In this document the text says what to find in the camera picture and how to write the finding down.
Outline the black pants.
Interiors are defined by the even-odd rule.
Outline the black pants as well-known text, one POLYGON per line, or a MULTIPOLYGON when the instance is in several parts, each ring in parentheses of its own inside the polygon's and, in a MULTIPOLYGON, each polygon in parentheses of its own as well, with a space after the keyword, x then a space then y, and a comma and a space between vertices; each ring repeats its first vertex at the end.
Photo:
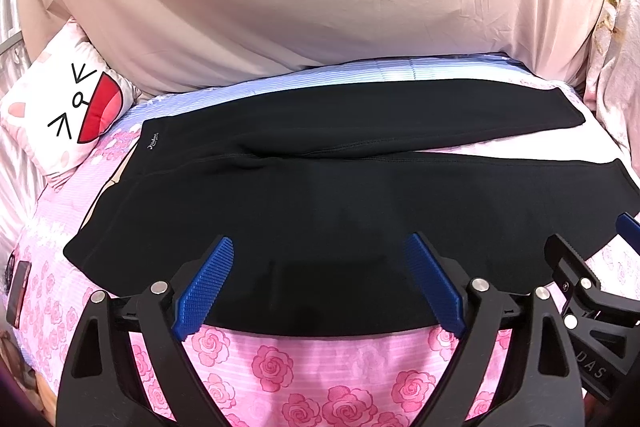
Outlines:
POLYGON ((337 84, 145 121, 120 180, 64 256, 117 296, 234 247, 207 323, 275 336, 420 329, 404 255, 420 232, 505 291, 548 282, 544 242, 591 256, 639 191, 619 160, 490 158, 456 147, 585 118, 558 89, 454 79, 337 84))

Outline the black phone on bed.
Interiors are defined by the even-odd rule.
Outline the black phone on bed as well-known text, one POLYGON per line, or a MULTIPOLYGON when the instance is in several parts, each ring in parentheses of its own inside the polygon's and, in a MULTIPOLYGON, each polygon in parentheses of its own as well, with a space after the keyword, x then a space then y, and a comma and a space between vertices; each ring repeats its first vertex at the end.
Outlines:
POLYGON ((32 262, 21 260, 17 262, 13 272, 8 305, 6 306, 6 321, 14 329, 20 327, 30 271, 32 271, 32 262))

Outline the pink floral bed quilt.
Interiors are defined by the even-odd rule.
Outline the pink floral bed quilt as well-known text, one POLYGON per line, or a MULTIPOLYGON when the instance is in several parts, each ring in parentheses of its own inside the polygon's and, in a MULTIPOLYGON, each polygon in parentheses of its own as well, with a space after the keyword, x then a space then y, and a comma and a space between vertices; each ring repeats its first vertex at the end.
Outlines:
MULTIPOLYGON (((14 254, 30 270, 17 341, 51 388, 94 285, 63 255, 151 118, 262 94, 326 84, 471 78, 542 89, 503 57, 367 61, 164 95, 134 106, 60 188, 43 193, 14 254)), ((405 426, 435 388, 457 343, 439 327, 352 339, 286 339, 205 327, 184 347, 235 426, 405 426)))

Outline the white cat face pillow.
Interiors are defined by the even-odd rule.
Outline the white cat face pillow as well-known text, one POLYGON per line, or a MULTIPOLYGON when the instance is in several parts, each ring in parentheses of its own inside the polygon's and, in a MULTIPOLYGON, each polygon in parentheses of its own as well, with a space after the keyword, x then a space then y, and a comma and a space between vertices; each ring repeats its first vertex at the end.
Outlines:
POLYGON ((52 185, 64 183, 141 92, 72 18, 1 101, 1 124, 52 185))

